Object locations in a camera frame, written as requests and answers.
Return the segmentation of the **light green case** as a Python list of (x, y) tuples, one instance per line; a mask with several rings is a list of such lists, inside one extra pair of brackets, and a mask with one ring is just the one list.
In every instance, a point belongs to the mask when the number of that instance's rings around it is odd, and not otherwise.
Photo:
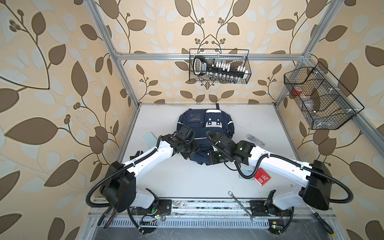
[(152, 132), (143, 135), (143, 139), (150, 149), (157, 145), (158, 138)]

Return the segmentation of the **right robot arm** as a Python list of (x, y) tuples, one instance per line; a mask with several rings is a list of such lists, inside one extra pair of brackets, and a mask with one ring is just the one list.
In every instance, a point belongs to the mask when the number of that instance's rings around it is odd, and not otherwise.
[(324, 163), (312, 164), (292, 160), (247, 141), (235, 143), (226, 135), (208, 131), (210, 153), (213, 164), (234, 163), (243, 179), (254, 179), (257, 174), (264, 176), (268, 170), (294, 183), (289, 188), (270, 191), (267, 199), (255, 210), (270, 216), (283, 216), (286, 210), (294, 213), (297, 206), (307, 205), (310, 209), (327, 211), (331, 203), (347, 204), (354, 199), (353, 192), (341, 181), (333, 178)]

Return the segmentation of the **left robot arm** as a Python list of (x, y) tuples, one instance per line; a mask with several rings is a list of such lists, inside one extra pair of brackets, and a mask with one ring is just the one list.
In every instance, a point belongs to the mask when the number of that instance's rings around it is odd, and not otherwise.
[(159, 136), (153, 148), (125, 162), (114, 162), (108, 168), (107, 175), (93, 186), (86, 196), (86, 204), (91, 208), (106, 208), (99, 218), (98, 225), (108, 228), (117, 213), (129, 211), (131, 208), (151, 210), (150, 216), (159, 214), (159, 197), (150, 189), (146, 192), (137, 190), (138, 181), (153, 167), (174, 156), (181, 154), (189, 159), (200, 150), (194, 139), (195, 131), (182, 126), (178, 131)]

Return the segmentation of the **clear pen case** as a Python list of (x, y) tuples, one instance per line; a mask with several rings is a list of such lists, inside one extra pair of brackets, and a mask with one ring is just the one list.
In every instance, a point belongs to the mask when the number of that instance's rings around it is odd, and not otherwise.
[(247, 140), (249, 142), (252, 142), (254, 143), (255, 145), (257, 146), (260, 146), (260, 147), (265, 147), (266, 146), (266, 143), (263, 142), (262, 140), (258, 139), (257, 137), (255, 137), (254, 135), (251, 135), (251, 134), (247, 134), (246, 136)]

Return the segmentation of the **red packet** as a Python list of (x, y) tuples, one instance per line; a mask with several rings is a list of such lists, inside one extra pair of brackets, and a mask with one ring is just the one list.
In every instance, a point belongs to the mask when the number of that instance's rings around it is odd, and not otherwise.
[(271, 179), (271, 176), (263, 168), (258, 168), (254, 179), (260, 186), (264, 186)]

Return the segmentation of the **silver combination wrench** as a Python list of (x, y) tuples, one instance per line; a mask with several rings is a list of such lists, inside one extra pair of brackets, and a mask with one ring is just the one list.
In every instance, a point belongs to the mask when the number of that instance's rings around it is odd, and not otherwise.
[(245, 214), (250, 218), (250, 221), (255, 224), (254, 216), (245, 208), (245, 206), (235, 197), (232, 191), (228, 191), (228, 195), (239, 205), (239, 207), (245, 212)]

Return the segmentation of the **black socket set holder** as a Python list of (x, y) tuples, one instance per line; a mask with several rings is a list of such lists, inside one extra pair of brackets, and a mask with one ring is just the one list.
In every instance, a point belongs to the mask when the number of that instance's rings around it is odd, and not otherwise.
[(202, 77), (217, 77), (246, 81), (252, 70), (247, 56), (236, 55), (190, 55), (190, 73)]

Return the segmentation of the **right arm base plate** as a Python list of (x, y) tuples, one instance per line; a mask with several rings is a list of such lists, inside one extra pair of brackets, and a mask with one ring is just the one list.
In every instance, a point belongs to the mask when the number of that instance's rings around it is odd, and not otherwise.
[(272, 204), (266, 204), (266, 201), (262, 200), (251, 200), (250, 210), (253, 217), (290, 217), (292, 211), (290, 208), (287, 210), (280, 210)]

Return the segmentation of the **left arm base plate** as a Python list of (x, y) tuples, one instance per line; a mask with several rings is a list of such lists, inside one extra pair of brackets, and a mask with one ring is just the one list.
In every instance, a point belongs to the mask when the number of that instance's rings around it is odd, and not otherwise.
[(171, 199), (159, 199), (152, 203), (148, 209), (138, 210), (138, 215), (141, 216), (168, 216), (172, 211)]

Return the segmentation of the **orange handled pliers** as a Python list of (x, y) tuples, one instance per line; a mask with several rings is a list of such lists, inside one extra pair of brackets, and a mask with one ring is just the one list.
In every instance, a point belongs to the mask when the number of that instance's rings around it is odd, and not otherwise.
[(103, 228), (107, 229), (110, 226), (110, 224), (112, 223), (112, 220), (114, 219), (115, 215), (116, 215), (116, 210), (112, 207), (108, 207), (104, 211), (104, 213), (101, 215), (101, 217), (99, 218), (99, 220), (97, 222), (97, 226), (100, 227), (101, 225), (103, 225)]

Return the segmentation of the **black handled screwdriver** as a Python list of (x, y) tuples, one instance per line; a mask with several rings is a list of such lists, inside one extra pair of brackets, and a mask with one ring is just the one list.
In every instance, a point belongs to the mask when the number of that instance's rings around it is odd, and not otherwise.
[(309, 209), (313, 212), (314, 217), (319, 221), (323, 229), (331, 236), (335, 236), (333, 228), (319, 215), (318, 212), (315, 212), (311, 206), (308, 206)]

